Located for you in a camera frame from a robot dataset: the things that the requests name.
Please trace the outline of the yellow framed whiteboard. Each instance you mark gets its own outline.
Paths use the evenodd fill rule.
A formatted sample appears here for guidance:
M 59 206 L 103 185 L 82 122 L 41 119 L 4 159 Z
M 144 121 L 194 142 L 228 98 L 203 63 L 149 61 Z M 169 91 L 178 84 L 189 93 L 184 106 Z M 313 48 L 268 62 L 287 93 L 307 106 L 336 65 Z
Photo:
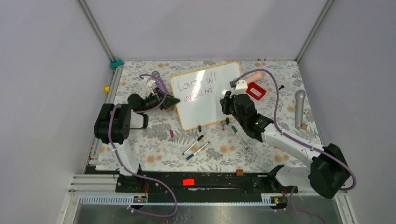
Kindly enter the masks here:
M 172 76 L 170 86 L 173 96 L 181 100 L 176 105 L 181 128 L 191 130 L 221 122 L 224 115 L 218 93 L 222 98 L 232 91 L 230 82 L 241 76 L 240 64 L 230 62 L 209 68 Z

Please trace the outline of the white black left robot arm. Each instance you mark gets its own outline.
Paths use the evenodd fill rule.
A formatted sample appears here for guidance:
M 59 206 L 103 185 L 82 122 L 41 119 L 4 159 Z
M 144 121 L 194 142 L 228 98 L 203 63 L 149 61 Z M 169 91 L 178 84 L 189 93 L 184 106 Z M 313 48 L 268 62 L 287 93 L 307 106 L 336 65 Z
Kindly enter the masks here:
M 147 112 L 157 108 L 168 110 L 181 100 L 168 95 L 159 88 L 146 98 L 133 93 L 126 104 L 104 103 L 94 124 L 94 136 L 109 146 L 115 154 L 121 175 L 129 176 L 127 186 L 134 192 L 144 188 L 145 180 L 138 175 L 140 164 L 127 140 L 131 130 L 144 130 L 148 127 Z

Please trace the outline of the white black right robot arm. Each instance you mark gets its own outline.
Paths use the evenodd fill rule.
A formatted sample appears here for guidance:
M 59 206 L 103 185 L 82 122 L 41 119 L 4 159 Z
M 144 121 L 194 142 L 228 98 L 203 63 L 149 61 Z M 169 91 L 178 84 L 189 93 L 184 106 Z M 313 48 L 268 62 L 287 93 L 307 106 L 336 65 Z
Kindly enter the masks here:
M 279 131 L 274 120 L 257 112 L 247 94 L 233 95 L 227 91 L 219 102 L 223 114 L 232 115 L 248 137 L 277 147 L 304 164 L 303 168 L 278 165 L 272 169 L 268 179 L 270 190 L 280 192 L 288 186 L 307 187 L 332 199 L 352 177 L 337 145 L 312 144 L 299 136 Z

